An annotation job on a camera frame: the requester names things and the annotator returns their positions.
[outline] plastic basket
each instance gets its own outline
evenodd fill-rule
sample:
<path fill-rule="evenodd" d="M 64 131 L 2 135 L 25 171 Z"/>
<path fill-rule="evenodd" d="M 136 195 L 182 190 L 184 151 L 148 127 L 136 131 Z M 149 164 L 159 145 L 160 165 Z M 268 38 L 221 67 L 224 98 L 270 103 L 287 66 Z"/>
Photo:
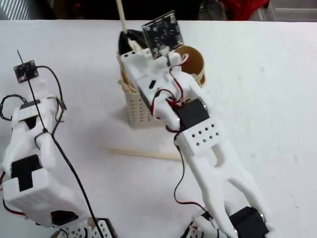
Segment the plastic basket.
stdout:
<path fill-rule="evenodd" d="M 193 75 L 196 82 L 203 87 L 206 78 L 204 73 L 204 59 L 202 55 L 195 49 L 189 46 L 183 46 L 176 50 L 176 52 L 183 54 L 189 54 L 188 61 L 182 66 L 182 71 Z M 131 126 L 146 127 L 146 126 L 158 126 L 164 125 L 162 120 L 153 118 L 151 112 L 141 99 L 139 93 L 137 93 L 126 76 L 123 69 L 123 65 L 120 57 L 117 57 L 121 67 L 121 80 L 119 84 L 124 92 L 128 117 Z"/>

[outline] red wire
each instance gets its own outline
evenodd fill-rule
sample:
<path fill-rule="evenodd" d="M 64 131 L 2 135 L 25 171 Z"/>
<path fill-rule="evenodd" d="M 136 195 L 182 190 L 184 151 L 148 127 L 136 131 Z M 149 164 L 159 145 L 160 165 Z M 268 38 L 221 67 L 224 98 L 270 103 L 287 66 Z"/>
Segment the red wire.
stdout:
<path fill-rule="evenodd" d="M 176 140 L 177 136 L 181 133 L 181 131 L 179 130 L 172 130 L 170 129 L 167 125 L 165 126 L 166 130 L 169 131 L 169 132 L 172 132 L 172 133 L 176 133 L 175 136 L 174 136 L 174 141 Z M 192 204 L 192 205 L 196 205 L 196 206 L 199 206 L 201 209 L 203 209 L 205 212 L 207 212 L 207 210 L 201 205 L 199 204 L 198 202 L 193 202 L 193 201 L 189 201 L 189 202 L 181 202 L 179 201 L 177 198 L 176 198 L 176 191 L 177 191 L 177 188 L 179 187 L 180 183 L 183 181 L 184 179 L 184 176 L 185 176 L 185 163 L 184 163 L 184 158 L 183 158 L 183 155 L 182 155 L 182 152 L 179 148 L 179 146 L 175 145 L 179 154 L 180 154 L 180 157 L 182 159 L 182 165 L 183 165 L 183 174 L 182 174 L 182 177 L 181 179 L 179 180 L 178 184 L 176 185 L 175 189 L 174 189 L 174 199 L 175 201 L 178 203 L 178 204 L 182 204 L 182 205 L 189 205 L 189 204 Z"/>
<path fill-rule="evenodd" d="M 162 91 L 170 93 L 172 95 L 172 101 L 171 100 L 167 100 L 167 101 L 168 101 L 168 103 L 170 103 L 170 105 L 175 104 L 176 99 L 175 99 L 175 96 L 173 95 L 173 93 L 171 91 L 169 91 L 168 89 L 160 88 L 155 92 L 155 95 L 153 97 L 152 104 L 151 104 L 151 115 L 154 115 L 155 99 L 159 96 L 159 94 Z"/>
<path fill-rule="evenodd" d="M 178 87 L 178 89 L 179 89 L 179 91 L 180 91 L 180 93 L 181 93 L 180 98 L 179 98 L 178 100 L 176 100 L 176 98 L 175 98 L 175 96 L 173 95 L 173 93 L 172 93 L 171 91 L 167 90 L 167 89 L 164 89 L 164 88 L 158 89 L 158 90 L 156 91 L 154 97 L 153 97 L 153 100 L 152 100 L 152 104 L 151 104 L 151 115 L 154 115 L 155 98 L 159 96 L 159 93 L 160 93 L 161 91 L 168 92 L 168 93 L 170 93 L 170 94 L 172 95 L 172 98 L 173 98 L 172 101 L 169 100 L 169 99 L 167 99 L 168 103 L 169 103 L 172 107 L 176 106 L 178 103 L 181 103 L 181 102 L 184 100 L 184 91 L 183 91 L 183 88 L 182 88 L 182 86 L 179 84 L 179 82 L 178 82 L 177 79 L 173 76 L 173 74 L 172 74 L 171 72 L 172 72 L 172 69 L 173 69 L 174 67 L 176 67 L 176 66 L 182 66 L 184 63 L 187 62 L 187 60 L 188 60 L 188 55 L 187 55 L 187 58 L 184 59 L 182 63 L 170 67 L 170 68 L 169 68 L 169 71 L 168 71 L 168 73 L 172 76 L 172 78 L 173 78 L 173 80 L 174 80 L 176 86 Z"/>
<path fill-rule="evenodd" d="M 10 208 L 8 208 L 8 207 L 6 206 L 6 204 L 5 204 L 5 202 L 4 202 L 4 199 L 2 199 L 2 203 L 3 203 L 4 208 L 5 208 L 9 213 L 12 213 L 12 214 L 14 214 L 14 215 L 19 215 L 19 216 L 24 216 L 24 217 L 25 217 L 25 213 L 13 211 L 13 210 L 11 210 Z"/>
<path fill-rule="evenodd" d="M 5 176 L 5 172 L 3 172 L 2 175 L 0 176 L 0 185 L 2 184 L 2 180 L 3 180 L 4 176 Z M 24 216 L 24 217 L 25 217 L 25 213 L 13 211 L 13 210 L 11 210 L 10 208 L 8 208 L 8 207 L 6 206 L 6 204 L 5 204 L 4 199 L 2 199 L 2 203 L 3 203 L 3 206 L 4 206 L 5 210 L 7 210 L 9 213 L 12 213 L 12 214 L 14 214 L 14 215 L 19 215 L 19 216 Z"/>

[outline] black object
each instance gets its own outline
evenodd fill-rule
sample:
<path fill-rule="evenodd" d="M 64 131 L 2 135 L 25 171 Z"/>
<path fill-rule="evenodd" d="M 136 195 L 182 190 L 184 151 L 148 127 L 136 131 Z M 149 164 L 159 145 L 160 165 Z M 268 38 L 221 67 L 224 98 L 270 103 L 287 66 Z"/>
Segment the black object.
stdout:
<path fill-rule="evenodd" d="M 36 69 L 34 60 L 28 61 L 26 63 L 14 67 L 14 71 L 18 83 L 23 83 L 28 79 L 32 79 L 39 76 L 39 72 Z"/>
<path fill-rule="evenodd" d="M 23 109 L 23 108 L 28 108 L 28 107 L 31 107 L 31 106 L 34 106 L 35 105 L 35 102 L 34 101 L 31 101 L 31 102 L 28 102 L 26 104 L 22 104 L 20 106 L 20 109 Z"/>
<path fill-rule="evenodd" d="M 38 116 L 30 117 L 30 118 L 24 119 L 22 121 L 25 121 L 25 123 L 27 124 L 29 129 L 33 129 L 36 126 L 36 118 L 37 117 Z"/>
<path fill-rule="evenodd" d="M 184 44 L 175 11 L 150 21 L 142 29 L 154 59 L 162 56 L 161 50 L 168 47 L 168 53 Z"/>
<path fill-rule="evenodd" d="M 187 130 L 209 118 L 209 114 L 199 99 L 194 99 L 180 107 L 174 108 L 180 119 L 180 131 Z"/>
<path fill-rule="evenodd" d="M 122 0 L 127 20 L 151 20 L 171 10 L 176 11 L 179 20 L 198 20 L 201 3 L 202 0 Z M 64 4 L 69 18 L 119 20 L 115 0 L 67 0 Z"/>
<path fill-rule="evenodd" d="M 128 43 L 128 38 L 136 41 L 142 49 L 148 47 L 142 31 L 128 29 L 127 34 L 125 34 L 123 31 L 120 32 L 118 42 L 119 55 L 123 55 L 132 51 L 132 48 Z"/>
<path fill-rule="evenodd" d="M 156 80 L 152 80 L 150 85 L 149 85 L 149 88 L 152 89 L 156 82 L 157 82 Z"/>
<path fill-rule="evenodd" d="M 21 95 L 18 95 L 18 94 L 11 94 L 11 95 L 5 96 L 5 97 L 2 99 L 1 103 L 0 103 L 0 118 L 3 119 L 3 120 L 12 121 L 12 117 L 11 117 L 11 118 L 6 118 L 6 117 L 3 115 L 3 112 L 2 112 L 2 111 L 3 111 L 3 105 L 4 105 L 5 100 L 6 100 L 7 98 L 11 98 L 11 97 L 17 97 L 17 98 L 21 99 L 24 104 L 27 104 L 27 103 L 28 103 L 28 101 L 27 101 L 25 98 L 23 98 Z"/>
<path fill-rule="evenodd" d="M 28 107 L 34 106 L 35 104 L 39 104 L 39 103 L 41 103 L 41 101 L 37 99 L 36 103 L 34 101 L 31 101 L 29 103 L 21 105 L 20 109 L 28 108 Z M 24 119 L 22 121 L 26 122 L 26 124 L 28 125 L 29 129 L 33 129 L 36 126 L 36 118 L 37 117 L 38 116 L 33 116 L 33 117 L 30 117 L 30 118 Z"/>
<path fill-rule="evenodd" d="M 12 162 L 11 177 L 18 178 L 20 192 L 33 187 L 32 172 L 41 168 L 38 155 L 31 155 Z"/>
<path fill-rule="evenodd" d="M 75 221 L 78 216 L 70 211 L 54 211 L 51 212 L 52 223 L 57 226 L 62 226 L 66 223 Z"/>
<path fill-rule="evenodd" d="M 240 238 L 265 238 L 269 231 L 253 207 L 245 207 L 229 217 Z"/>

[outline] black wire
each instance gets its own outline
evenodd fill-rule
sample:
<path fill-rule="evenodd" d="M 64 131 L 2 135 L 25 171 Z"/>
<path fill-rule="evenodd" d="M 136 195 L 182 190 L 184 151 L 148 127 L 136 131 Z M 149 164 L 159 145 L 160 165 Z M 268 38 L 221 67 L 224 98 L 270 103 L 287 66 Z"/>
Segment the black wire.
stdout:
<path fill-rule="evenodd" d="M 177 203 L 179 204 L 182 204 L 182 205 L 187 205 L 187 204 L 193 204 L 193 205 L 196 205 L 196 206 L 199 206 L 201 209 L 203 209 L 205 212 L 207 212 L 207 210 L 202 206 L 200 205 L 199 203 L 197 202 L 180 202 L 177 200 L 176 198 L 176 191 L 177 191 L 177 188 L 178 186 L 180 185 L 180 183 L 183 181 L 184 179 L 184 176 L 185 176 L 185 163 L 184 163 L 184 158 L 183 158 L 183 155 L 182 155 L 182 152 L 180 151 L 180 148 L 178 146 L 176 146 L 177 150 L 179 151 L 179 154 L 180 154 L 180 157 L 182 159 L 182 165 L 183 165 L 183 174 L 182 174 L 182 177 L 181 179 L 179 180 L 178 184 L 176 185 L 175 189 L 174 189 L 174 199 Z"/>
<path fill-rule="evenodd" d="M 32 97 L 33 97 L 33 100 L 34 100 L 34 103 L 35 103 L 35 107 L 36 107 L 36 110 L 38 111 L 38 114 L 39 114 L 39 117 L 40 117 L 40 120 L 41 120 L 41 123 L 42 123 L 42 126 L 43 126 L 43 131 L 46 129 L 45 128 L 45 125 L 44 125 L 44 122 L 43 122 L 43 119 L 42 119 L 42 116 L 41 116 L 41 113 L 40 113 L 40 109 L 39 109 L 39 106 L 36 102 L 36 99 L 35 99 L 35 95 L 34 95 L 34 92 L 33 92 L 33 88 L 31 86 L 31 82 L 30 80 L 27 78 L 28 80 L 28 83 L 29 83 L 29 86 L 30 86 L 30 89 L 31 89 L 31 93 L 32 93 Z"/>
<path fill-rule="evenodd" d="M 55 125 L 55 127 L 54 127 L 54 129 L 52 131 L 52 135 L 55 135 L 56 129 L 57 129 L 57 127 L 58 127 L 58 125 L 59 125 L 59 123 L 61 121 L 61 118 L 63 116 L 63 113 L 65 111 L 65 103 L 64 103 L 64 98 L 63 98 L 63 92 L 61 90 L 61 85 L 59 83 L 59 80 L 58 80 L 56 74 L 54 73 L 54 71 L 50 67 L 48 67 L 46 65 L 40 65 L 40 66 L 36 66 L 36 68 L 46 68 L 46 69 L 48 69 L 52 73 L 52 75 L 54 76 L 54 78 L 55 78 L 55 80 L 57 82 L 57 85 L 58 85 L 59 96 L 60 96 L 60 101 L 61 101 L 62 107 L 61 107 L 61 113 L 59 115 L 58 121 L 57 121 L 57 123 L 56 123 L 56 125 Z"/>
<path fill-rule="evenodd" d="M 97 219 L 96 219 L 96 217 L 95 217 L 95 215 L 94 215 L 93 209 L 92 209 L 91 206 L 90 206 L 90 202 L 89 202 L 89 199 L 88 199 L 88 197 L 87 197 L 87 195 L 86 195 L 85 189 L 84 189 L 84 187 L 83 187 L 83 185 L 82 185 L 82 183 L 81 183 L 81 181 L 80 181 L 80 179 L 79 179 L 79 177 L 78 177 L 78 175 L 77 175 L 77 173 L 76 173 L 76 171 L 75 171 L 73 165 L 71 164 L 71 162 L 69 161 L 69 159 L 68 159 L 67 156 L 65 155 L 63 149 L 61 148 L 60 144 L 59 144 L 58 141 L 55 139 L 55 137 L 53 136 L 53 134 L 51 134 L 51 136 L 52 136 L 52 139 L 53 139 L 55 145 L 57 146 L 58 150 L 60 151 L 62 157 L 64 158 L 64 160 L 65 160 L 66 163 L 68 164 L 70 170 L 73 172 L 73 174 L 74 174 L 74 176 L 75 176 L 75 178 L 76 178 L 76 180 L 77 180 L 77 182 L 78 182 L 78 185 L 79 185 L 81 191 L 83 192 L 83 195 L 84 195 L 84 197 L 85 197 L 85 200 L 86 200 L 88 209 L 89 209 L 89 211 L 90 211 L 91 217 L 92 217 L 93 220 L 94 220 L 94 223 L 95 223 L 95 225 L 96 225 L 96 227 L 97 227 L 97 229 L 98 229 L 98 232 L 100 233 L 100 236 L 101 236 L 101 237 L 104 237 L 104 235 L 103 235 L 103 233 L 102 233 L 102 231 L 100 230 L 100 227 L 99 227 L 99 225 L 98 225 L 98 221 L 97 221 Z"/>
<path fill-rule="evenodd" d="M 2 118 L 3 120 L 12 121 L 12 117 L 11 117 L 11 118 L 6 118 L 6 117 L 3 115 L 3 112 L 2 112 L 2 111 L 3 111 L 3 105 L 4 105 L 5 100 L 8 99 L 8 98 L 11 98 L 11 97 L 16 97 L 16 98 L 21 99 L 24 104 L 27 104 L 27 103 L 28 103 L 28 101 L 27 101 L 25 98 L 23 98 L 21 95 L 18 95 L 18 94 L 11 94 L 11 95 L 5 96 L 5 97 L 2 99 L 1 103 L 0 103 L 0 118 Z"/>
<path fill-rule="evenodd" d="M 66 237 L 68 238 L 68 233 L 65 231 L 65 230 L 63 230 L 63 229 L 59 229 L 61 232 L 64 232 L 65 234 L 66 234 Z"/>
<path fill-rule="evenodd" d="M 94 223 L 95 223 L 95 225 L 96 225 L 96 227 L 97 227 L 97 229 L 98 229 L 98 232 L 99 232 L 100 236 L 103 238 L 104 235 L 103 235 L 103 233 L 102 233 L 102 231 L 101 231 L 101 229 L 100 229 L 100 227 L 99 227 L 99 225 L 98 225 L 98 221 L 97 221 L 97 219 L 96 219 L 96 217 L 95 217 L 95 214 L 94 214 L 94 212 L 93 212 L 93 209 L 91 208 L 89 199 L 88 199 L 88 197 L 87 197 L 87 195 L 86 195 L 86 191 L 85 191 L 85 189 L 84 189 L 84 187 L 83 187 L 83 185 L 82 185 L 82 183 L 81 183 L 81 180 L 79 179 L 79 177 L 78 177 L 78 175 L 77 175 L 77 173 L 76 173 L 76 171 L 75 171 L 73 165 L 72 165 L 71 162 L 69 161 L 68 157 L 66 156 L 65 152 L 63 151 L 62 147 L 60 146 L 60 144 L 58 143 L 58 141 L 56 140 L 56 138 L 55 138 L 55 136 L 54 136 L 54 134 L 55 134 L 55 132 L 56 132 L 56 129 L 57 129 L 57 127 L 58 127 L 58 125 L 59 125 L 59 123 L 60 123 L 60 121 L 61 121 L 61 118 L 62 118 L 62 116 L 63 116 L 63 112 L 64 112 L 64 110 L 65 110 L 65 103 L 64 103 L 64 99 L 63 99 L 63 93 L 62 93 L 62 90 L 61 90 L 61 85 L 60 85 L 60 83 L 59 83 L 59 80 L 58 80 L 56 74 L 54 73 L 54 71 L 53 71 L 51 68 L 49 68 L 48 66 L 37 66 L 36 68 L 47 68 L 49 71 L 51 71 L 51 73 L 53 74 L 54 78 L 56 79 L 57 84 L 58 84 L 58 89 L 59 89 L 60 101 L 61 101 L 61 113 L 60 113 L 60 115 L 59 115 L 58 121 L 57 121 L 57 123 L 56 123 L 56 125 L 55 125 L 55 127 L 54 127 L 54 129 L 53 129 L 53 131 L 52 131 L 52 133 L 49 133 L 48 130 L 45 128 L 44 124 L 43 124 L 43 132 L 41 132 L 40 134 L 38 134 L 38 135 L 35 136 L 35 138 L 34 138 L 35 145 L 39 148 L 39 146 L 37 145 L 36 139 L 37 139 L 40 135 L 42 135 L 42 134 L 44 134 L 44 133 L 48 133 L 48 134 L 51 135 L 52 140 L 54 141 L 56 147 L 58 148 L 59 152 L 61 153 L 61 155 L 62 155 L 62 157 L 64 158 L 64 160 L 66 161 L 66 163 L 68 164 L 70 170 L 73 172 L 73 174 L 74 174 L 74 176 L 75 176 L 75 178 L 76 178 L 76 180 L 77 180 L 77 182 L 78 182 L 78 185 L 79 185 L 79 187 L 80 187 L 80 189 L 81 189 L 81 191 L 82 191 L 82 193 L 83 193 L 83 195 L 84 195 L 84 198 L 85 198 L 85 200 L 86 200 L 86 203 L 87 203 L 88 209 L 89 209 L 89 211 L 90 211 L 91 217 L 92 217 L 92 219 L 93 219 L 93 221 L 94 221 Z M 30 83 L 29 83 L 29 86 L 30 86 L 31 92 L 33 92 L 32 85 L 31 85 Z M 35 97 L 34 97 L 34 94 L 33 94 L 33 93 L 32 93 L 32 96 L 33 96 L 33 99 L 34 99 L 35 106 L 36 106 L 37 109 L 38 109 L 37 102 L 36 102 L 36 100 L 35 100 Z"/>
<path fill-rule="evenodd" d="M 55 114 L 55 121 L 58 121 L 57 119 L 57 115 L 58 115 L 58 112 L 59 112 L 59 107 L 62 109 L 63 106 L 61 104 L 61 101 L 58 99 L 58 97 L 48 97 L 48 98 L 54 98 L 57 102 L 57 111 L 56 111 L 56 114 Z"/>
<path fill-rule="evenodd" d="M 2 203 L 3 203 L 3 207 L 5 208 L 5 210 L 7 210 L 9 213 L 12 213 L 14 215 L 19 215 L 19 216 L 25 216 L 25 213 L 23 213 L 23 212 L 17 212 L 17 211 L 14 211 L 14 210 L 8 208 L 7 205 L 5 204 L 4 199 L 2 199 Z"/>

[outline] table surface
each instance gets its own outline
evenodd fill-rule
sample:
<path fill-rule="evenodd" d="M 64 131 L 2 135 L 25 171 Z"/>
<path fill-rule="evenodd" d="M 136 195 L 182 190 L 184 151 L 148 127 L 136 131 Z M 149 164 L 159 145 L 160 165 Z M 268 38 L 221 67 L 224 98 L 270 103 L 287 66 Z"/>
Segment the table surface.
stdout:
<path fill-rule="evenodd" d="M 140 29 L 144 21 L 130 21 Z M 241 163 L 255 177 L 273 217 L 267 237 L 313 237 L 316 233 L 317 24 L 277 22 L 180 22 L 187 45 L 205 59 L 210 100 L 230 132 Z M 0 97 L 19 93 L 13 67 L 25 61 L 50 66 L 62 84 L 68 106 L 56 134 L 82 178 L 97 217 L 110 218 L 120 238 L 179 237 L 198 211 L 178 205 L 173 190 L 179 161 L 107 153 L 103 146 L 175 152 L 163 128 L 132 129 L 115 54 L 118 21 L 0 21 Z M 52 76 L 40 70 L 40 76 Z M 5 105 L 9 115 L 18 101 Z M 0 122 L 0 151 L 11 137 Z M 65 163 L 67 182 L 76 184 Z M 242 194 L 224 185 L 236 209 Z M 202 202 L 189 168 L 180 200 Z M 0 208 L 3 237 L 49 237 L 52 229 Z"/>

